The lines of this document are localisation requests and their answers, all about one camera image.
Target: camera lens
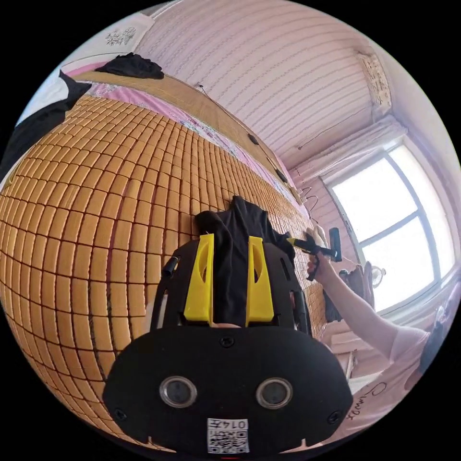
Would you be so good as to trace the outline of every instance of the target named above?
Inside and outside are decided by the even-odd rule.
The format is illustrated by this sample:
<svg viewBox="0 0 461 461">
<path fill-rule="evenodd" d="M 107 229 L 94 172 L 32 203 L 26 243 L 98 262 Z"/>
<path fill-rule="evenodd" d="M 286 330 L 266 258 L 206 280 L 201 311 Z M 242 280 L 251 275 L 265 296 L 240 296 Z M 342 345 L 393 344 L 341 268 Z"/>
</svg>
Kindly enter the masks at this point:
<svg viewBox="0 0 461 461">
<path fill-rule="evenodd" d="M 197 389 L 189 379 L 171 376 L 160 384 L 160 397 L 170 407 L 186 408 L 195 402 Z"/>
<path fill-rule="evenodd" d="M 291 384 L 282 378 L 270 378 L 263 381 L 256 390 L 256 400 L 269 410 L 283 408 L 291 400 Z"/>
</svg>

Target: screw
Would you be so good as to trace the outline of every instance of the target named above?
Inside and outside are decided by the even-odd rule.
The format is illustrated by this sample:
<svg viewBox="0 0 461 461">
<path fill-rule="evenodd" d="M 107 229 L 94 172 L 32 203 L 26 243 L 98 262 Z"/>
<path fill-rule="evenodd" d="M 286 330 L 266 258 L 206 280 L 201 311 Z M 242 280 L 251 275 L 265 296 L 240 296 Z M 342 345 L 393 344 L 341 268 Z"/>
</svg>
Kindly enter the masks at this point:
<svg viewBox="0 0 461 461">
<path fill-rule="evenodd" d="M 229 336 L 225 336 L 219 340 L 220 345 L 225 348 L 232 347 L 234 342 L 234 338 L 230 338 Z"/>
<path fill-rule="evenodd" d="M 336 424 L 340 418 L 341 412 L 333 412 L 328 418 L 327 418 L 327 423 L 328 424 Z"/>
<path fill-rule="evenodd" d="M 127 418 L 126 414 L 120 408 L 116 408 L 114 413 L 119 421 L 125 421 Z"/>
</svg>

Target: striped wallpaper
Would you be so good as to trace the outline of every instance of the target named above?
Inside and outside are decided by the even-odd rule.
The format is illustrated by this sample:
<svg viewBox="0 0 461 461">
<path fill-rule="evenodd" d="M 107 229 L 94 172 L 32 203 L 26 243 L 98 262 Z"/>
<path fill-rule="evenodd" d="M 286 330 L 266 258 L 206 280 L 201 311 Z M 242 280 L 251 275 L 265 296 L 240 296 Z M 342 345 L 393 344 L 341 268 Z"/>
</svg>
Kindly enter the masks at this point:
<svg viewBox="0 0 461 461">
<path fill-rule="evenodd" d="M 371 123 L 355 50 L 372 51 L 354 29 L 297 3 L 182 0 L 136 52 L 201 83 L 291 169 Z"/>
</svg>

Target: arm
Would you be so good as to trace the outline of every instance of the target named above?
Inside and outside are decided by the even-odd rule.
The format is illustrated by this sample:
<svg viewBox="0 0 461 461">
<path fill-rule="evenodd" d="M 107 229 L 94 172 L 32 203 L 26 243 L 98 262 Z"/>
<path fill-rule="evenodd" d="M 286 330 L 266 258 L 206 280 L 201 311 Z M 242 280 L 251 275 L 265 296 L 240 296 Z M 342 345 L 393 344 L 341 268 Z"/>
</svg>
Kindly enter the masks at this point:
<svg viewBox="0 0 461 461">
<path fill-rule="evenodd" d="M 319 267 L 315 279 L 322 284 L 344 321 L 355 335 L 390 359 L 395 338 L 404 327 L 399 327 L 379 316 L 365 300 L 356 295 L 341 280 L 322 254 L 317 256 Z M 312 271 L 313 267 L 310 263 L 308 271 Z"/>
</svg>

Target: qr code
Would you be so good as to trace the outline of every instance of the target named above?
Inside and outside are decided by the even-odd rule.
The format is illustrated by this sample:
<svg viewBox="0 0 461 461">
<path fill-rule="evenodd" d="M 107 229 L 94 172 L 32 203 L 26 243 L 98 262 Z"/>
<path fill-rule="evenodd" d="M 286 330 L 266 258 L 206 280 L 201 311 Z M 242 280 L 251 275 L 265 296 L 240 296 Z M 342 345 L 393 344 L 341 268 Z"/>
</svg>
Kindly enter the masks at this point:
<svg viewBox="0 0 461 461">
<path fill-rule="evenodd" d="M 247 419 L 212 419 L 207 424 L 208 453 L 249 453 Z"/>
</svg>

